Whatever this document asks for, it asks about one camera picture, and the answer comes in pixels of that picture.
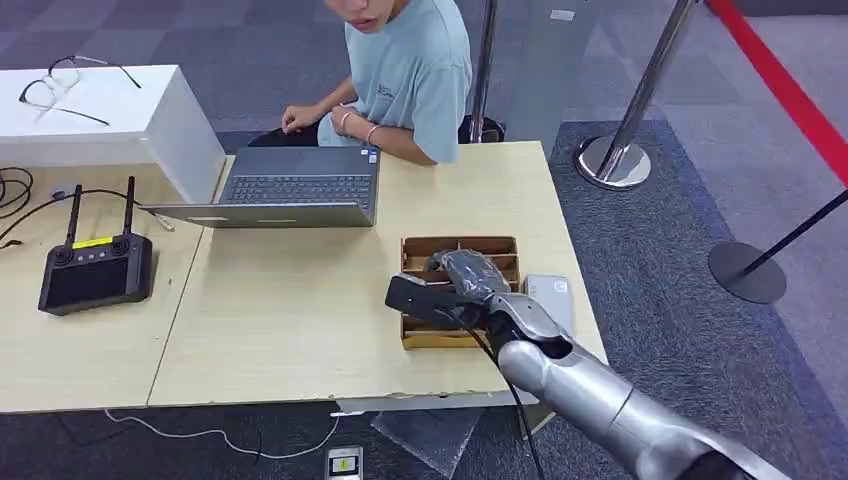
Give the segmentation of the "person's right hand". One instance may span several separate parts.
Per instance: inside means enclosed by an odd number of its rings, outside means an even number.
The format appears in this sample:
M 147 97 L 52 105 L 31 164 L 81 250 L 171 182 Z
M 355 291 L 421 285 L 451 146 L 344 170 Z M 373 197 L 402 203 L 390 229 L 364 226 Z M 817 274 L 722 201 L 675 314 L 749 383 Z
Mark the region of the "person's right hand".
M 281 130 L 284 134 L 297 133 L 320 121 L 327 110 L 320 104 L 289 105 L 281 118 Z

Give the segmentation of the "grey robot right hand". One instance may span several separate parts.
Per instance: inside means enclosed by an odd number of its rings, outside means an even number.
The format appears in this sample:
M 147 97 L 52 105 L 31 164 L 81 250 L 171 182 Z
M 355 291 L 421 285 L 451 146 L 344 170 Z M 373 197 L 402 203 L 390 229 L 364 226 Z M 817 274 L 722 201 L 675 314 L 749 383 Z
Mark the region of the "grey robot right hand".
M 510 285 L 488 257 L 470 249 L 443 250 L 431 255 L 424 271 L 445 272 L 458 295 L 476 301 L 511 292 Z

